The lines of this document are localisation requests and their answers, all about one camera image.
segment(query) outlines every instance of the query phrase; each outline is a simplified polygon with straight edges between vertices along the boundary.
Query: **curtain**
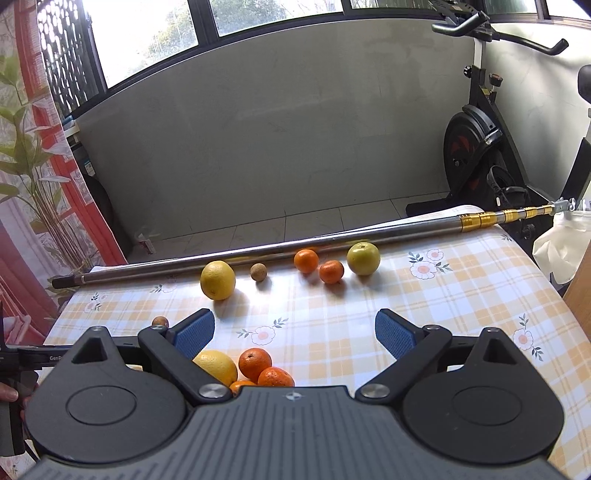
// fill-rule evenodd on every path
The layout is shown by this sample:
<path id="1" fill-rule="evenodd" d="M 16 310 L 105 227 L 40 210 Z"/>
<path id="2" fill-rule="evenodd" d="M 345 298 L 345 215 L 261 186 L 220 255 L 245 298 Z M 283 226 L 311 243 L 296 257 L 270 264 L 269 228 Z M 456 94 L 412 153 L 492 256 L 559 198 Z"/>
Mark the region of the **curtain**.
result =
<path id="1" fill-rule="evenodd" d="M 53 289 L 53 277 L 125 263 L 86 188 L 51 98 L 36 2 L 16 0 L 0 14 L 0 300 L 5 339 L 13 344 L 43 342 L 74 293 Z"/>

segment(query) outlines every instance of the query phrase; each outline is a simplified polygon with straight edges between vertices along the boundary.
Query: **metal screw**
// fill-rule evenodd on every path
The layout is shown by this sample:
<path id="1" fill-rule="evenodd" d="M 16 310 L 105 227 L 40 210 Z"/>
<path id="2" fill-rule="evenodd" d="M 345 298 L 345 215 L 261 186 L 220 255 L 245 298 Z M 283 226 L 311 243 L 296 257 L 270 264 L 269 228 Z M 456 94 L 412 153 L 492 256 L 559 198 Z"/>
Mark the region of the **metal screw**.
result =
<path id="1" fill-rule="evenodd" d="M 385 398 L 390 389 L 381 383 L 370 383 L 361 387 L 361 394 L 366 398 Z"/>
<path id="2" fill-rule="evenodd" d="M 222 398 L 228 391 L 225 385 L 208 383 L 199 388 L 199 395 L 205 398 Z"/>

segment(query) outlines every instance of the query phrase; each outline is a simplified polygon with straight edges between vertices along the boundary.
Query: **metal pole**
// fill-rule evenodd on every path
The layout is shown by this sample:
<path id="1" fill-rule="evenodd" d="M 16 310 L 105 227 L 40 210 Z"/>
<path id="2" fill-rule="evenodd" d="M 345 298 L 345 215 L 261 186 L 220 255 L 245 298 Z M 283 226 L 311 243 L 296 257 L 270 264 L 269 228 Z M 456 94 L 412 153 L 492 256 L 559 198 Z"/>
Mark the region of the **metal pole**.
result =
<path id="1" fill-rule="evenodd" d="M 466 213 L 453 217 L 420 220 L 401 225 L 382 226 L 361 231 L 335 233 L 316 236 L 304 240 L 294 240 L 260 247 L 241 248 L 195 257 L 173 258 L 122 267 L 110 268 L 85 274 L 56 277 L 51 284 L 54 288 L 70 288 L 111 281 L 139 280 L 155 275 L 174 275 L 201 270 L 214 260 L 224 260 L 229 265 L 244 265 L 291 258 L 302 248 L 311 248 L 318 253 L 333 252 L 351 247 L 357 242 L 370 241 L 380 245 L 402 242 L 417 238 L 462 233 L 486 228 L 499 223 L 509 223 L 538 215 L 553 215 L 569 210 L 568 200 L 559 200 L 542 207 L 525 207 L 500 212 Z"/>
<path id="2" fill-rule="evenodd" d="M 375 244 L 425 238 L 446 233 L 462 231 L 462 222 L 458 216 L 422 220 L 378 227 L 364 231 L 341 232 L 279 244 L 261 245 L 259 247 L 241 248 L 226 252 L 218 252 L 195 257 L 172 258 L 140 264 L 123 265 L 121 267 L 100 270 L 85 274 L 68 275 L 54 278 L 54 288 L 69 288 L 95 283 L 106 283 L 122 280 L 139 280 L 155 275 L 174 275 L 201 270 L 209 262 L 224 260 L 229 265 L 244 265 L 257 262 L 268 262 L 293 257 L 303 248 L 311 248 L 318 253 L 343 250 L 357 242 L 371 241 Z"/>

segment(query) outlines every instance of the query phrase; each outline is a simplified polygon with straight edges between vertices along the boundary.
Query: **blue gripper pad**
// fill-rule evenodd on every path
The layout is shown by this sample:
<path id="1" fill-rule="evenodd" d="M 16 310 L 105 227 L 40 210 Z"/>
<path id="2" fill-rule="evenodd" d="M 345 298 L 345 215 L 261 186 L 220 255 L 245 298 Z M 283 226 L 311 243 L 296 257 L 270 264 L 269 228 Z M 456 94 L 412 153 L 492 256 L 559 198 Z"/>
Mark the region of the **blue gripper pad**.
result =
<path id="1" fill-rule="evenodd" d="M 179 352 L 193 360 L 211 341 L 214 330 L 212 311 L 201 309 L 169 328 L 166 337 Z"/>
<path id="2" fill-rule="evenodd" d="M 382 309 L 375 316 L 375 337 L 398 360 L 417 346 L 423 331 L 400 315 Z"/>

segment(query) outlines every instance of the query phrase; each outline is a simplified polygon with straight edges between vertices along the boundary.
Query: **table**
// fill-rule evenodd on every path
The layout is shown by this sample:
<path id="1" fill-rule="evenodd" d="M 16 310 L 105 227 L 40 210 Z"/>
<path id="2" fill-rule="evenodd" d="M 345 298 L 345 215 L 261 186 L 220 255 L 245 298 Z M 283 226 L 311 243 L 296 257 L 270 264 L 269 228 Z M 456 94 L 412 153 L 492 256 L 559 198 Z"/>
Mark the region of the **table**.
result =
<path id="1" fill-rule="evenodd" d="M 422 218 L 478 211 L 463 206 Z M 455 335 L 500 327 L 564 407 L 564 429 L 550 461 L 569 478 L 585 479 L 591 473 L 591 344 L 511 237 L 496 226 L 384 245 L 380 251 L 374 275 L 361 279 L 345 268 L 334 286 L 315 274 L 303 277 L 291 261 L 268 264 L 269 277 L 261 284 L 250 279 L 248 268 L 238 267 L 236 291 L 220 302 L 203 295 L 198 275 L 83 287 L 46 343 L 73 343 L 92 325 L 104 325 L 114 336 L 135 335 L 158 315 L 174 325 L 205 307 L 216 317 L 207 348 L 237 361 L 247 348 L 260 346 L 296 385 L 341 384 L 353 393 L 394 361 L 375 339 L 374 318 L 381 308 L 419 326 L 440 324 Z M 345 263 L 346 252 L 328 255 Z"/>

